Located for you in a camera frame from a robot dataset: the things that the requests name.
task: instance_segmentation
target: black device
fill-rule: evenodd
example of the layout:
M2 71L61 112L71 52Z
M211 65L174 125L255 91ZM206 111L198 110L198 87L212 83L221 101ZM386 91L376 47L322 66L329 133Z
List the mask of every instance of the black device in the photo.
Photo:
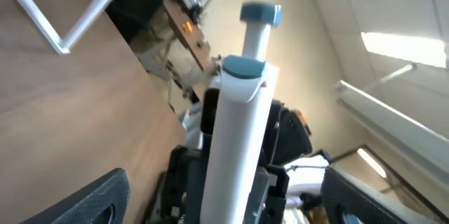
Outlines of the black device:
M22 224L119 224L130 187L123 169L114 169Z
M334 166L326 170L321 197L331 224L434 223Z

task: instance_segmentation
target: blue object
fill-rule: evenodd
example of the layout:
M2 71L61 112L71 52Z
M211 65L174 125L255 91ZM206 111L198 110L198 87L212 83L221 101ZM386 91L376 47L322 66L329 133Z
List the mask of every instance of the blue object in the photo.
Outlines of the blue object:
M241 8L240 20L261 22L278 27L282 20L282 8L280 5L264 2L244 3Z
M265 63L258 60L229 55L223 60L223 70L238 79L256 79L262 77Z

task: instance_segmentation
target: wall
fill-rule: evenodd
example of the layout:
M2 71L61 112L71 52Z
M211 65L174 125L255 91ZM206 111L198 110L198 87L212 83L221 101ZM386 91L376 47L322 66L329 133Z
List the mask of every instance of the wall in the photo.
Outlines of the wall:
M246 26L241 5L251 0L213 0L203 30L212 56L240 55ZM337 155L361 144L366 134L335 104L333 86L343 78L329 36L313 0L260 0L283 7L282 25L272 31L267 60L280 67L275 98L301 109L315 150Z
M363 88L408 61L366 51L361 32L381 32L449 41L447 0L316 0L337 51L346 80ZM449 137L449 74L446 69L420 66L417 72L374 90L373 96ZM410 164L378 140L368 144L424 196L442 209L444 197Z

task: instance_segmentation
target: ceiling light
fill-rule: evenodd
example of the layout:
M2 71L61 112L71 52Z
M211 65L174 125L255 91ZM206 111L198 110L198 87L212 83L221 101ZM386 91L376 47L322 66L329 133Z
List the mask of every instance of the ceiling light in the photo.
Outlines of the ceiling light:
M371 53L446 68L441 40L373 32L362 32L361 35L366 50Z
M384 169L372 158L368 153L365 152L363 149L358 149L357 154L365 160L377 173L379 173L380 176L383 178L387 178L387 174L385 173Z

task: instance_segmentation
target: orange object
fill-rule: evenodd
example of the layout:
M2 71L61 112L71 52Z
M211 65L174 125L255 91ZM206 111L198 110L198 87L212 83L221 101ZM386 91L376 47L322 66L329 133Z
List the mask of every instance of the orange object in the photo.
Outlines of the orange object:
M192 27L192 24L187 21L184 25L184 31L187 32L188 34L191 34L194 31L194 28Z

